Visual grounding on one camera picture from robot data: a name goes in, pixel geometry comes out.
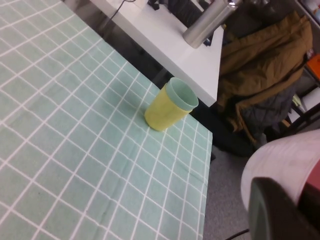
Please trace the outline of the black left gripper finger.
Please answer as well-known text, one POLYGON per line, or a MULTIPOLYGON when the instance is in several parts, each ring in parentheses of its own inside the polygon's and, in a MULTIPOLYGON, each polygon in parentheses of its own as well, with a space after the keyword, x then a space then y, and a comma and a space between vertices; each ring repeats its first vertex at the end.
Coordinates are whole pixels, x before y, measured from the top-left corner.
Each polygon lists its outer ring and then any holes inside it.
POLYGON ((318 240, 320 191, 306 184, 295 204, 276 181, 255 177, 249 198, 249 232, 253 240, 318 240))

